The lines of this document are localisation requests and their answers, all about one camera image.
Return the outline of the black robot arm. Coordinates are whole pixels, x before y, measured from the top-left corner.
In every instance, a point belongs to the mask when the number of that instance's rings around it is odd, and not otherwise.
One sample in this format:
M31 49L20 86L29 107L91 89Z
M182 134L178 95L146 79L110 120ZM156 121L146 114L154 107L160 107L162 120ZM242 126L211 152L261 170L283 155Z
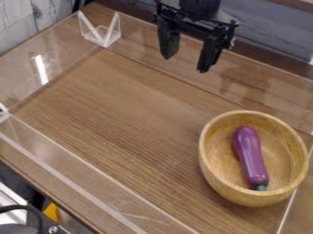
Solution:
M203 42L196 70L206 73L235 42L239 23L221 10L221 0L154 0L159 49L164 59L179 49L180 34Z

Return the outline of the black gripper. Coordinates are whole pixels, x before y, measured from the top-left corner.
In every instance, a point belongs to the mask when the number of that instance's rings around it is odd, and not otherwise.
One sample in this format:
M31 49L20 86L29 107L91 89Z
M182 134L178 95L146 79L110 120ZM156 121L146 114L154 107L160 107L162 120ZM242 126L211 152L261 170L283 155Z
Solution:
M221 10L221 0L155 0L155 4L163 58L178 53L179 33L191 35L204 40L196 70L206 73L217 64L222 49L234 45L238 20Z

